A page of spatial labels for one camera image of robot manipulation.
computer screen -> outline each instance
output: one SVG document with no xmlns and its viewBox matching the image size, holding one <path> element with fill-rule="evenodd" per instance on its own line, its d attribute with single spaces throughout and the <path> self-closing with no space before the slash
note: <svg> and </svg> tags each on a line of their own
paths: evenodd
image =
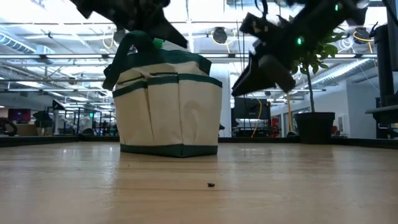
<svg viewBox="0 0 398 224">
<path fill-rule="evenodd" d="M 236 119 L 268 119 L 269 103 L 266 99 L 236 97 L 234 99 L 234 115 Z"/>
<path fill-rule="evenodd" d="M 10 121 L 30 121 L 30 109 L 8 109 Z"/>
</svg>

black plant pot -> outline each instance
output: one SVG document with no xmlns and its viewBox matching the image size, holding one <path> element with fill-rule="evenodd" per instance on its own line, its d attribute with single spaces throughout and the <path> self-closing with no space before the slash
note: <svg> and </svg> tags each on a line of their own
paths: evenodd
<svg viewBox="0 0 398 224">
<path fill-rule="evenodd" d="M 335 114 L 332 112 L 300 113 L 294 116 L 301 143 L 328 144 Z"/>
</svg>

green bag strap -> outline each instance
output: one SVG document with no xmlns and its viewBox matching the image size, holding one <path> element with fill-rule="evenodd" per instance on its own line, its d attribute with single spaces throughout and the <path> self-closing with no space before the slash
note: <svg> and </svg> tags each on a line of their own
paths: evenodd
<svg viewBox="0 0 398 224">
<path fill-rule="evenodd" d="M 112 64 L 104 70 L 105 81 L 102 84 L 104 89 L 112 90 L 115 86 L 119 79 L 120 73 L 122 72 L 121 69 L 125 67 L 124 65 L 127 63 L 127 54 L 132 46 L 135 46 L 138 52 L 156 51 L 151 37 L 149 37 L 149 35 L 145 32 L 135 30 L 126 34 L 120 42 Z"/>
</svg>

tote bag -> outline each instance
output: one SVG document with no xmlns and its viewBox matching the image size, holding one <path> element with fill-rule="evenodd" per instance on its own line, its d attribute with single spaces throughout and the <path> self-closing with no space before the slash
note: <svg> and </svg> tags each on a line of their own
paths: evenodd
<svg viewBox="0 0 398 224">
<path fill-rule="evenodd" d="M 128 55 L 132 46 L 137 53 Z M 210 67 L 198 54 L 156 49 L 145 32 L 128 33 L 103 83 L 114 89 L 121 151 L 216 154 L 222 83 L 209 77 Z"/>
</svg>

wooden tabletop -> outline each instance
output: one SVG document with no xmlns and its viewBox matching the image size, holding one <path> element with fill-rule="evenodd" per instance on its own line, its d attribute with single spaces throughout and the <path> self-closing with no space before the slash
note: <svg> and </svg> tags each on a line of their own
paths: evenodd
<svg viewBox="0 0 398 224">
<path fill-rule="evenodd" d="M 217 156 L 176 159 L 108 142 L 0 149 L 3 224 L 397 222 L 394 150 L 221 144 Z"/>
</svg>

